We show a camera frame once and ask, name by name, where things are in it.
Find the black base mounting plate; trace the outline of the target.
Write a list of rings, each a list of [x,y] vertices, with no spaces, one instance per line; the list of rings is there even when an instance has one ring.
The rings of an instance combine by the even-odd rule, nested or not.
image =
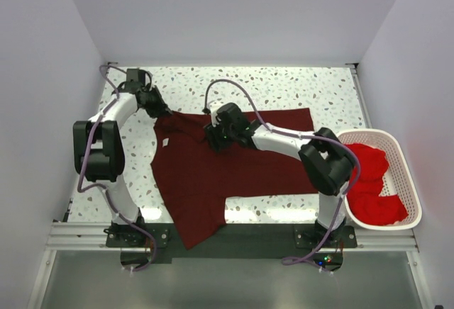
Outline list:
[[[316,239],[314,224],[227,224],[213,236],[186,249],[176,227],[171,223],[146,223],[156,243],[128,225],[112,224],[104,229],[106,246],[121,249],[125,264],[145,261],[145,249],[155,247],[157,264],[176,258],[281,259],[304,256],[313,250]]]

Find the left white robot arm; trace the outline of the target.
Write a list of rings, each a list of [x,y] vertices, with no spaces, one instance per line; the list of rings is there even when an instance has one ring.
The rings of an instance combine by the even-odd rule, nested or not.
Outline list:
[[[79,175],[77,191],[98,189],[103,194],[111,211],[111,224],[124,227],[121,236],[132,247],[146,241],[147,230],[123,177],[126,155],[120,129],[140,109],[151,118],[172,113],[156,86],[144,86],[113,92],[96,115],[75,122],[72,128],[74,167]]]

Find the dark red t-shirt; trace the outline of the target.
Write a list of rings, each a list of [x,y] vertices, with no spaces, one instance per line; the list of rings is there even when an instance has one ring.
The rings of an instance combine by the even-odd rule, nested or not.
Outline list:
[[[204,132],[209,122],[206,115],[174,112],[154,125],[153,176],[186,249],[226,224],[227,198],[316,193],[297,159],[237,144],[215,152]]]

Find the white plastic laundry basket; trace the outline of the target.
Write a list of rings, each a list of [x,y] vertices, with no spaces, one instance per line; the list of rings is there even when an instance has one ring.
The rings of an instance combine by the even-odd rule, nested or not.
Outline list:
[[[392,225],[375,226],[360,222],[352,213],[348,199],[345,207],[350,219],[358,226],[377,231],[408,230],[416,227],[422,219],[422,209],[414,182],[402,149],[397,140],[383,130],[354,129],[344,130],[338,134],[340,141],[345,144],[360,143],[382,150],[389,162],[389,169],[383,176],[384,188],[381,196],[396,194],[404,204],[408,216],[406,219]]]

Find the bright red t-shirt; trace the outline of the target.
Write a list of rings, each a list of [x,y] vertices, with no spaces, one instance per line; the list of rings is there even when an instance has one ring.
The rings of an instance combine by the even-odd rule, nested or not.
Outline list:
[[[359,179],[348,192],[347,199],[353,215],[362,223],[375,226],[392,225],[406,219],[408,212],[396,194],[381,196],[383,176],[389,169],[384,151],[360,143],[349,144],[361,170],[353,170]]]

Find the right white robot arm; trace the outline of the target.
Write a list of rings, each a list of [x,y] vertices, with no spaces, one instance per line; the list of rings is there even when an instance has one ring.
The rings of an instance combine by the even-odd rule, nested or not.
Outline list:
[[[235,103],[214,101],[205,105],[203,112],[210,117],[204,131],[213,150],[218,152],[237,143],[299,160],[319,193],[314,228],[318,243],[332,247],[341,239],[343,202],[358,181],[361,166],[357,155],[330,129],[304,132],[280,128],[265,122],[259,113],[255,120],[248,120]]]

